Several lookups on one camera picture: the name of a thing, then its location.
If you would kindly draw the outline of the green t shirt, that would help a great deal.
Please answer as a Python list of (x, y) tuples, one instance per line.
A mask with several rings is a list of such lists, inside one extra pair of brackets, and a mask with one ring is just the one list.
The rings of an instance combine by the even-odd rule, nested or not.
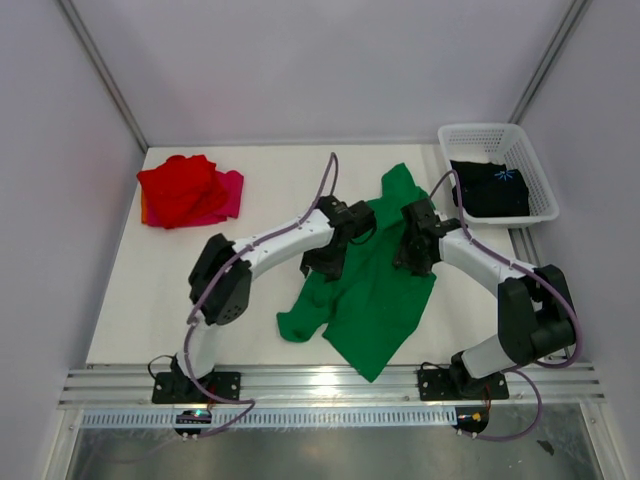
[(375, 381), (417, 329), (436, 282), (434, 274), (420, 277), (393, 266), (405, 228), (401, 208), (426, 197), (405, 164), (387, 171), (381, 196), (368, 202), (376, 233), (348, 246), (339, 280), (309, 274), (291, 310), (277, 315), (280, 336), (303, 343), (324, 327), (323, 337), (343, 359)]

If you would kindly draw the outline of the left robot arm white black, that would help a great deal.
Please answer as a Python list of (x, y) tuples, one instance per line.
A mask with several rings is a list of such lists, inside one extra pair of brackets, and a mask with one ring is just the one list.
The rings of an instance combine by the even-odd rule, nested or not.
[(303, 275), (314, 272), (327, 282), (336, 281), (344, 270), (347, 247), (376, 230), (374, 211), (366, 202), (349, 206), (329, 195), (291, 223), (261, 235), (236, 241), (222, 234), (211, 237), (188, 277), (193, 307), (186, 344), (171, 363), (176, 392), (190, 402), (207, 395), (214, 359), (202, 344), (215, 325), (229, 324), (245, 312), (253, 281), (295, 256), (301, 257)]

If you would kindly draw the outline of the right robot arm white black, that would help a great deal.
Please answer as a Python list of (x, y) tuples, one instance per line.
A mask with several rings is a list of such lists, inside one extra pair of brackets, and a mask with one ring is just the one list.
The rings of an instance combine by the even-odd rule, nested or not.
[(456, 396), (481, 392), (505, 371), (579, 345), (578, 321), (566, 278), (554, 265), (536, 268), (477, 241), (458, 219), (441, 219), (428, 199), (401, 209), (404, 232), (393, 266), (426, 277), (444, 263), (475, 280), (497, 300), (497, 333), (455, 354), (448, 385)]

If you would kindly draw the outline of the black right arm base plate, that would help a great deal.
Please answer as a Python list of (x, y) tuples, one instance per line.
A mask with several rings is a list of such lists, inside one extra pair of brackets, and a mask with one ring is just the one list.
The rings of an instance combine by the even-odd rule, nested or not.
[(460, 365), (423, 362), (416, 374), (419, 397), (423, 401), (507, 400), (510, 397), (501, 373), (475, 379)]

